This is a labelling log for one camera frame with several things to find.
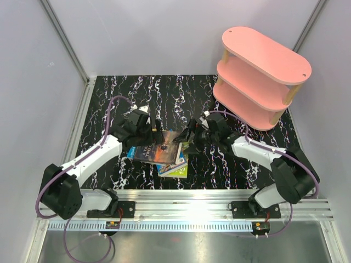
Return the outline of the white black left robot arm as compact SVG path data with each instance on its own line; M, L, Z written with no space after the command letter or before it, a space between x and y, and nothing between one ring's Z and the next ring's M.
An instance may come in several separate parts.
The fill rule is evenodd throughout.
M159 119L152 121L150 109L143 106L134 109L106 132L95 145L73 160L45 168L37 204L44 204L64 220L80 210L97 218L111 218L121 212L113 190L83 189L82 185L100 167L128 153L132 147L162 144L162 124Z

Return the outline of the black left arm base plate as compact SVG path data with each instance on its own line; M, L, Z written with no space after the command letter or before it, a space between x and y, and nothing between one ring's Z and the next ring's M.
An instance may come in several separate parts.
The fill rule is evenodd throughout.
M89 210L87 211L87 218L119 218L132 219L135 214L135 201L115 201L109 205L105 210Z

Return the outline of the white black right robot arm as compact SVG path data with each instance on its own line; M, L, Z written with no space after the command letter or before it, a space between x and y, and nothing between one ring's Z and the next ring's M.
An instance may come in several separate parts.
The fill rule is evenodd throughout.
M318 195L320 179L299 147L289 149L269 146L252 140L247 134L233 131L220 111L204 112L192 118L173 140L187 142L186 153L199 154L206 146L217 146L233 157L255 162L272 173L273 184L252 194L245 208L255 218L264 218L269 208L287 202L296 204L309 193Z

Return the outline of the pink three-tier shelf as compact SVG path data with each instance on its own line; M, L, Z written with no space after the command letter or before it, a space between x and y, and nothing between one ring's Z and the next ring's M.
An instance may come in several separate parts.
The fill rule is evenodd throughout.
M215 99L253 129L273 129L312 74L308 60L244 26L222 34Z

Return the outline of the Tale of Two Cities book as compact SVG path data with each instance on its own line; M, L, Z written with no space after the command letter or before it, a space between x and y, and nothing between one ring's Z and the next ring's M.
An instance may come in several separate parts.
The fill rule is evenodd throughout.
M173 142L180 132L163 131L164 143L151 146L137 146L134 160L157 165L171 165L179 163L182 148L181 142Z

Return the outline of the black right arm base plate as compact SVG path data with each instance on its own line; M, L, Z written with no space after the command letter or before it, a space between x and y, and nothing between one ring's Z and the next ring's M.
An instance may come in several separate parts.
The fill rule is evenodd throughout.
M228 204L233 219L279 219L281 212L278 204L269 208L262 208L258 204L249 201L232 201Z

